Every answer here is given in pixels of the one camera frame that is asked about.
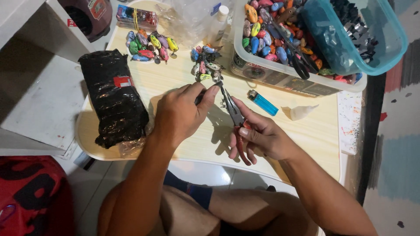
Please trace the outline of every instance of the forearm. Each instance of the forearm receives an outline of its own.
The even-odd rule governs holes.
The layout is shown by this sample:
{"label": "forearm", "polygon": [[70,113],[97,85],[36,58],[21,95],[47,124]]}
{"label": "forearm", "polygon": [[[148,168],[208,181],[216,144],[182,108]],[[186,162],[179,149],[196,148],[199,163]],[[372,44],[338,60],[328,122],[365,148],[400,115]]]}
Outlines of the forearm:
{"label": "forearm", "polygon": [[159,215],[163,180],[175,148],[168,140],[151,134],[124,181],[117,198],[107,236],[150,232]]}
{"label": "forearm", "polygon": [[377,235],[360,204],[303,150],[280,164],[321,228],[345,235]]}

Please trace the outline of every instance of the sock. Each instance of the sock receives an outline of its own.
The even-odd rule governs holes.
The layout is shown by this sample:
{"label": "sock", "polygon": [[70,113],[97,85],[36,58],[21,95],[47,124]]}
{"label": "sock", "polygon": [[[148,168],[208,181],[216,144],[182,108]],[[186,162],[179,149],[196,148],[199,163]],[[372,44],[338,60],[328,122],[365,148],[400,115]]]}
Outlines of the sock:
{"label": "sock", "polygon": [[174,174],[172,174],[170,171],[166,171],[165,180],[163,180],[163,185],[168,185],[183,191],[184,193],[191,196],[201,207],[203,207],[206,210],[209,209],[210,198],[211,194],[213,193],[212,188],[201,187],[183,181],[176,177]]}

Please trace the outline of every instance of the person's left hand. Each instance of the person's left hand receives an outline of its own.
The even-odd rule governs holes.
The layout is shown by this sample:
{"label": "person's left hand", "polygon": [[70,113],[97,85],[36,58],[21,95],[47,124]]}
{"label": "person's left hand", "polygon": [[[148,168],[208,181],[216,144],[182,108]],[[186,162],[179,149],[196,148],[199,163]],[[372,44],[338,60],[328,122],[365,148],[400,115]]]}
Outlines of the person's left hand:
{"label": "person's left hand", "polygon": [[163,96],[157,103],[155,127],[151,135],[166,139],[174,148],[193,135],[206,119],[220,87],[211,86],[196,106],[196,97],[205,89],[204,85],[195,82]]}

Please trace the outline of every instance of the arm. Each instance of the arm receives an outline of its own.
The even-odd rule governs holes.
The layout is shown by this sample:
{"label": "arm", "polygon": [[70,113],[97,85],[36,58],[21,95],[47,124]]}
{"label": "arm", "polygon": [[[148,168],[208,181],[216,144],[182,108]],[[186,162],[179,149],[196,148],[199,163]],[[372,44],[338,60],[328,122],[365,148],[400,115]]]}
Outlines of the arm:
{"label": "arm", "polygon": [[219,91],[218,86],[209,88],[196,106],[194,100],[203,89],[201,83],[188,84],[158,102],[155,127],[121,187],[107,236],[143,236],[155,226],[169,161],[179,144],[203,123]]}
{"label": "arm", "polygon": [[[233,98],[253,130],[241,128],[239,134],[248,140],[247,157],[256,164],[254,148],[278,160],[299,198],[315,223],[327,234],[376,236],[368,215],[350,193],[328,175],[304,150],[270,118],[250,110]],[[231,135],[230,158],[235,158],[236,138]]]}

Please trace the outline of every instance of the fingernail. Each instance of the fingernail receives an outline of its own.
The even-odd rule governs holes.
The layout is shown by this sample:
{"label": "fingernail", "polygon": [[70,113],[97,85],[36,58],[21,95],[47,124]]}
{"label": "fingernail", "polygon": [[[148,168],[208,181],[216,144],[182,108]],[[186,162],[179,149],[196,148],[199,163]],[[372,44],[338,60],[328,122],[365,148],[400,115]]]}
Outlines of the fingernail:
{"label": "fingernail", "polygon": [[239,133],[240,133],[242,136],[247,136],[247,135],[248,135],[248,133],[249,133],[249,129],[247,129],[247,128],[240,128],[240,129],[239,129]]}
{"label": "fingernail", "polygon": [[214,86],[214,88],[212,88],[211,94],[216,95],[220,90],[219,86]]}

